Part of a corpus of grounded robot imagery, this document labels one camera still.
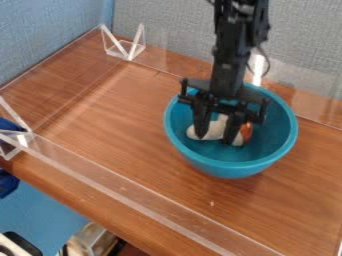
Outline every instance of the black object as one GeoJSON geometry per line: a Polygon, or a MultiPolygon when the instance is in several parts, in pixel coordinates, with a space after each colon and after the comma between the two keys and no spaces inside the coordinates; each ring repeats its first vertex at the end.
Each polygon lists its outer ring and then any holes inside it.
{"type": "Polygon", "coordinates": [[[41,251],[19,234],[16,234],[15,232],[7,232],[4,233],[4,236],[32,256],[43,256],[41,251]]]}
{"type": "Polygon", "coordinates": [[[119,253],[121,252],[124,246],[125,246],[127,242],[119,238],[111,252],[108,253],[108,256],[117,256],[119,253]]]}
{"type": "Polygon", "coordinates": [[[3,245],[0,245],[0,253],[3,253],[5,256],[15,256],[12,251],[7,247],[4,247],[3,245]]]}
{"type": "Polygon", "coordinates": [[[212,49],[211,80],[184,79],[179,102],[191,105],[195,133],[203,138],[208,132],[211,114],[227,114],[223,143],[232,144],[240,126],[263,124],[268,101],[243,85],[251,49],[267,40],[268,0],[207,0],[215,8],[216,44],[212,49]],[[187,88],[198,89],[196,95],[187,88]]]}

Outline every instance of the acrylic bracket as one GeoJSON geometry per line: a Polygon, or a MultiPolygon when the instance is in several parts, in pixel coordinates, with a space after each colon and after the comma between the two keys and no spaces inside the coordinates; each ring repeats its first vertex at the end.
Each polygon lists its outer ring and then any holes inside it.
{"type": "Polygon", "coordinates": [[[140,23],[132,42],[117,40],[107,26],[100,26],[104,50],[109,56],[132,61],[145,49],[144,25],[140,23]]]}
{"type": "MultiPolygon", "coordinates": [[[[27,123],[20,118],[19,114],[15,112],[15,110],[12,109],[12,107],[5,102],[1,96],[0,96],[0,112],[1,112],[1,116],[4,116],[4,118],[9,122],[13,122],[16,125],[19,125],[21,128],[27,130],[25,132],[21,132],[21,131],[0,129],[0,134],[3,136],[7,136],[8,138],[16,137],[19,143],[23,146],[27,146],[27,144],[35,138],[35,134],[32,133],[32,129],[28,127],[27,123]]],[[[4,140],[0,140],[0,156],[7,161],[11,160],[20,151],[21,150],[17,147],[15,147],[11,143],[7,143],[4,140]]]]}

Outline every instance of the white object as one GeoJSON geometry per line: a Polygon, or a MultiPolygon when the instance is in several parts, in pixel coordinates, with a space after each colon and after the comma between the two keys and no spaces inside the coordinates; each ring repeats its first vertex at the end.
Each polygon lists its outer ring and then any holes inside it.
{"type": "Polygon", "coordinates": [[[140,23],[132,42],[117,40],[104,24],[100,28],[107,54],[123,60],[132,61],[145,49],[144,25],[140,23]]]}
{"type": "Polygon", "coordinates": [[[0,234],[0,245],[3,245],[15,256],[32,256],[16,243],[13,243],[3,234],[0,234]]]}
{"type": "Polygon", "coordinates": [[[68,249],[76,255],[101,256],[116,243],[116,236],[95,223],[88,223],[68,241],[68,249]]]}
{"type": "MultiPolygon", "coordinates": [[[[210,122],[208,132],[202,139],[199,139],[199,137],[196,136],[195,126],[191,125],[187,129],[187,137],[192,140],[220,140],[220,139],[223,139],[227,120],[228,120],[227,115],[219,115],[218,120],[210,122]]],[[[243,136],[242,136],[240,132],[238,133],[238,135],[234,139],[232,146],[235,146],[235,147],[243,146],[243,136]]]]}

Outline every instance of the blue bowl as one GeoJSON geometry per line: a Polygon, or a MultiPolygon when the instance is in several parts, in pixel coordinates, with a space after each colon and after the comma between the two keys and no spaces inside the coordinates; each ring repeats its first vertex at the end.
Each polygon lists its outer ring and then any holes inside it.
{"type": "Polygon", "coordinates": [[[266,89],[251,84],[246,87],[268,98],[271,104],[266,122],[263,126],[254,126],[252,138],[243,147],[187,137],[192,111],[188,105],[178,103],[178,97],[171,100],[164,113],[164,129],[171,143],[196,169],[220,178],[244,178],[262,172],[287,154],[298,137],[296,118],[286,102],[266,89]]]}

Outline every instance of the blue object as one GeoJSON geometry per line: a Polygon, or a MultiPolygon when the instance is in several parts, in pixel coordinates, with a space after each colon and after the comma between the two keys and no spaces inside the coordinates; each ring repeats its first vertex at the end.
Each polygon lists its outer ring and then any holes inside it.
{"type": "Polygon", "coordinates": [[[21,181],[17,190],[0,200],[0,233],[12,231],[55,256],[87,219],[21,181]]]}
{"type": "Polygon", "coordinates": [[[24,128],[21,128],[17,124],[15,124],[13,122],[8,121],[3,117],[0,117],[0,129],[1,130],[9,130],[9,131],[19,131],[19,132],[25,131],[24,128]]]}
{"type": "MultiPolygon", "coordinates": [[[[0,117],[0,129],[9,131],[24,131],[17,124],[0,117]]],[[[0,169],[0,199],[5,198],[17,188],[19,179],[0,169]]]]}
{"type": "Polygon", "coordinates": [[[191,140],[186,131],[192,125],[188,105],[175,97],[164,113],[167,136],[190,163],[204,173],[220,178],[244,178],[262,172],[292,148],[298,137],[294,112],[282,98],[266,89],[246,84],[270,99],[268,114],[263,126],[254,126],[254,135],[243,147],[223,145],[219,141],[191,140]]]}
{"type": "Polygon", "coordinates": [[[19,179],[0,169],[0,199],[4,199],[19,186],[19,179]]]}

